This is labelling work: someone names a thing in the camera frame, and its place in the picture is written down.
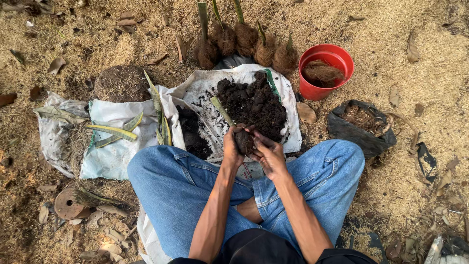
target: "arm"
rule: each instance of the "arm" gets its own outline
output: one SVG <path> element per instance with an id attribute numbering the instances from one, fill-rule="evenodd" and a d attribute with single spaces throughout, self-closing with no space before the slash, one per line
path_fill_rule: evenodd
<path id="1" fill-rule="evenodd" d="M 257 149 L 250 158 L 258 161 L 265 175 L 272 180 L 304 259 L 308 264 L 314 264 L 324 249 L 333 248 L 333 245 L 288 172 L 283 158 L 283 146 L 264 137 L 258 131 L 254 131 L 254 135 Z"/>
<path id="2" fill-rule="evenodd" d="M 221 249 L 233 183 L 244 159 L 238 153 L 234 141 L 234 133 L 241 129 L 243 128 L 230 127 L 223 139 L 223 162 L 192 236 L 189 258 L 210 263 Z"/>

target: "black shirt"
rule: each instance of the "black shirt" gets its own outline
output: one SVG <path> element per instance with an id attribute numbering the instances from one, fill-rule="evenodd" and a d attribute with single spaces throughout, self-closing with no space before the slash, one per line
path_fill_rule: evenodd
<path id="1" fill-rule="evenodd" d="M 232 236 L 213 264 L 305 264 L 287 240 L 263 229 L 248 229 Z M 169 264 L 206 264 L 191 258 L 175 258 Z M 367 255 L 351 249 L 325 249 L 316 264 L 377 264 Z"/>

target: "fiber mound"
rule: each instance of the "fiber mound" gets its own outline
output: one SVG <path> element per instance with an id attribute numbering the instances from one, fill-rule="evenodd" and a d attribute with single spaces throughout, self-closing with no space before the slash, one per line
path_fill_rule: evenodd
<path id="1" fill-rule="evenodd" d="M 251 56 L 258 38 L 257 30 L 238 22 L 234 27 L 234 32 L 236 34 L 236 50 L 239 55 Z"/>
<path id="2" fill-rule="evenodd" d="M 302 76 L 310 84 L 321 88 L 335 87 L 335 80 L 344 80 L 344 74 L 322 60 L 309 62 L 302 70 Z"/>
<path id="3" fill-rule="evenodd" d="M 267 74 L 257 71 L 252 84 L 237 84 L 226 78 L 217 84 L 218 98 L 235 123 L 255 124 L 264 136 L 279 142 L 287 120 L 285 107 L 272 92 Z"/>
<path id="4" fill-rule="evenodd" d="M 236 34 L 235 31 L 227 24 L 220 23 L 213 26 L 213 39 L 216 41 L 218 49 L 223 57 L 233 55 L 236 51 Z"/>
<path id="5" fill-rule="evenodd" d="M 151 99 L 144 70 L 134 65 L 110 67 L 96 78 L 94 93 L 99 100 L 115 103 Z"/>
<path id="6" fill-rule="evenodd" d="M 272 64 L 276 44 L 276 39 L 272 34 L 265 36 L 265 46 L 262 44 L 262 39 L 259 38 L 256 43 L 254 60 L 264 67 L 269 67 Z"/>
<path id="7" fill-rule="evenodd" d="M 294 47 L 287 50 L 287 45 L 283 44 L 276 51 L 272 60 L 272 68 L 277 72 L 286 75 L 293 72 L 298 64 L 298 53 Z"/>
<path id="8" fill-rule="evenodd" d="M 197 42 L 193 56 L 202 69 L 211 70 L 218 62 L 219 53 L 216 44 L 217 42 L 211 36 L 207 38 L 207 41 L 200 38 Z"/>

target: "black plastic bag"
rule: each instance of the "black plastic bag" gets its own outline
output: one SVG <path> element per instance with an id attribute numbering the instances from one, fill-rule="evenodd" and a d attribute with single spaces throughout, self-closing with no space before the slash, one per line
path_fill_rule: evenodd
<path id="1" fill-rule="evenodd" d="M 365 158 L 378 156 L 390 146 L 396 145 L 396 136 L 391 128 L 383 136 L 377 138 L 370 132 L 340 118 L 339 116 L 345 112 L 347 105 L 357 105 L 373 116 L 376 121 L 383 121 L 386 124 L 386 116 L 373 104 L 348 100 L 334 108 L 327 116 L 327 129 L 331 138 L 348 140 L 357 144 L 363 150 Z"/>

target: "person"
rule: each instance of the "person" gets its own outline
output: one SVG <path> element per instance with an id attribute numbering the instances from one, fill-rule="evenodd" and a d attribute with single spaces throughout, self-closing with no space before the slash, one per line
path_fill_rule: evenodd
<path id="1" fill-rule="evenodd" d="M 249 157 L 265 177 L 236 178 L 244 156 L 235 133 L 245 129 Z M 364 167 L 362 150 L 326 140 L 286 164 L 281 144 L 253 126 L 229 128 L 221 166 L 172 146 L 140 150 L 128 175 L 172 264 L 374 263 L 334 248 Z"/>

